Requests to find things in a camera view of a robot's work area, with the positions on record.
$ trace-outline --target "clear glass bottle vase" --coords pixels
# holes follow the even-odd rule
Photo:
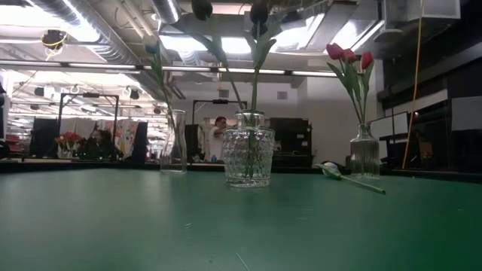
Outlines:
[[[358,125],[358,135],[350,141],[352,175],[362,178],[380,177],[379,142],[371,135],[370,123]]]
[[[167,134],[160,153],[160,171],[164,174],[184,174],[187,171],[188,155],[185,138],[186,111],[172,110],[167,114]]]
[[[264,113],[242,110],[235,114],[237,128],[224,131],[226,182],[234,187],[270,184],[274,130],[263,128]]]

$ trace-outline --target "red tulip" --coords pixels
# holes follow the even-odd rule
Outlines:
[[[356,61],[356,55],[353,53],[351,49],[343,50],[343,60],[347,59],[348,62],[353,63]]]
[[[374,57],[370,52],[364,52],[361,56],[361,69],[367,69],[368,66],[374,61]]]
[[[343,57],[343,49],[338,44],[327,44],[326,51],[332,60],[340,59]]]

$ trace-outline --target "table surface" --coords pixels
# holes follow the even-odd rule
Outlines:
[[[379,182],[385,196],[322,175],[0,175],[0,270],[482,269],[482,185]]]

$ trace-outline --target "man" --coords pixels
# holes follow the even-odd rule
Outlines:
[[[223,160],[223,133],[226,129],[226,117],[217,117],[214,122],[214,127],[209,131],[209,158],[212,160],[216,156],[217,161]]]

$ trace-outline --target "glass vase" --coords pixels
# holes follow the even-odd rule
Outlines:
[[[235,117],[237,128],[224,131],[226,182],[234,187],[265,187],[270,184],[275,132],[262,127],[261,111],[242,110]]]
[[[356,177],[380,177],[379,142],[371,135],[370,125],[360,123],[358,135],[350,141],[351,170]]]
[[[185,138],[186,111],[172,110],[167,114],[167,135],[160,153],[160,171],[163,174],[184,174],[187,171],[187,151]]]

